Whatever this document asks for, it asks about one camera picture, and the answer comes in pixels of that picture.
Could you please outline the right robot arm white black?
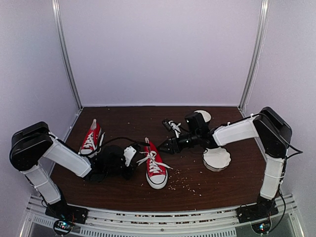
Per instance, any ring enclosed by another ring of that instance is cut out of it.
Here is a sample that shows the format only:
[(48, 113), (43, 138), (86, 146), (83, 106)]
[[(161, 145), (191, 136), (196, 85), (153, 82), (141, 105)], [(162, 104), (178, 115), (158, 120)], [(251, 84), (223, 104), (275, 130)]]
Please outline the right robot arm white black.
[(213, 165), (210, 162), (215, 158), (230, 157), (223, 148), (224, 145), (258, 138), (264, 147), (267, 161), (257, 202), (248, 209), (258, 218), (265, 217), (272, 210), (285, 176), (287, 160), (291, 157), (288, 155), (288, 150), (292, 148), (291, 127), (270, 107), (264, 107), (257, 114), (224, 123), (213, 129), (209, 128), (210, 120), (211, 115), (207, 111), (190, 113), (185, 116), (188, 132), (182, 133), (179, 124), (165, 119), (162, 124), (175, 135), (161, 143), (158, 151), (173, 155), (199, 145), (204, 148), (204, 165), (211, 169)]

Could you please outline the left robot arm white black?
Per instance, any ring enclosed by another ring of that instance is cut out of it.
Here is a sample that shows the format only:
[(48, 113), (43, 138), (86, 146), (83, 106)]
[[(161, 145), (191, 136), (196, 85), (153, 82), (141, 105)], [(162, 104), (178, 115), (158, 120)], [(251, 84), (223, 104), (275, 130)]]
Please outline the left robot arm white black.
[(105, 143), (97, 145), (96, 151), (81, 155), (52, 134), (44, 121), (40, 121), (12, 135), (9, 160), (42, 195), (48, 210), (60, 219), (67, 219), (72, 210), (61, 189), (40, 165), (41, 158), (59, 164), (84, 180), (101, 182), (106, 177), (117, 175), (130, 179), (136, 168), (133, 158), (139, 152), (139, 144), (133, 141), (125, 149)]

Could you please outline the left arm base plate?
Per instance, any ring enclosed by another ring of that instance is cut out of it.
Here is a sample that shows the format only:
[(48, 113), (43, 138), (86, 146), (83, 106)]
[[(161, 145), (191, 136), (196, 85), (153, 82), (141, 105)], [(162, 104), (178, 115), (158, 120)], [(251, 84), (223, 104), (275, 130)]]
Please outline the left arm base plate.
[(84, 224), (87, 219), (88, 209), (76, 206), (61, 206), (46, 208), (45, 215), (71, 223)]

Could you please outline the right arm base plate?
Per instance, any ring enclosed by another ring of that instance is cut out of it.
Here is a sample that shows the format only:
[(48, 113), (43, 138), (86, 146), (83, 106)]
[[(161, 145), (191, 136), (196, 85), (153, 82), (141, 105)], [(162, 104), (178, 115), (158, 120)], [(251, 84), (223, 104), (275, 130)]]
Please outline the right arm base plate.
[(276, 215), (278, 214), (278, 208), (275, 205), (268, 210), (265, 207), (253, 204), (237, 208), (236, 213), (239, 223), (246, 223)]

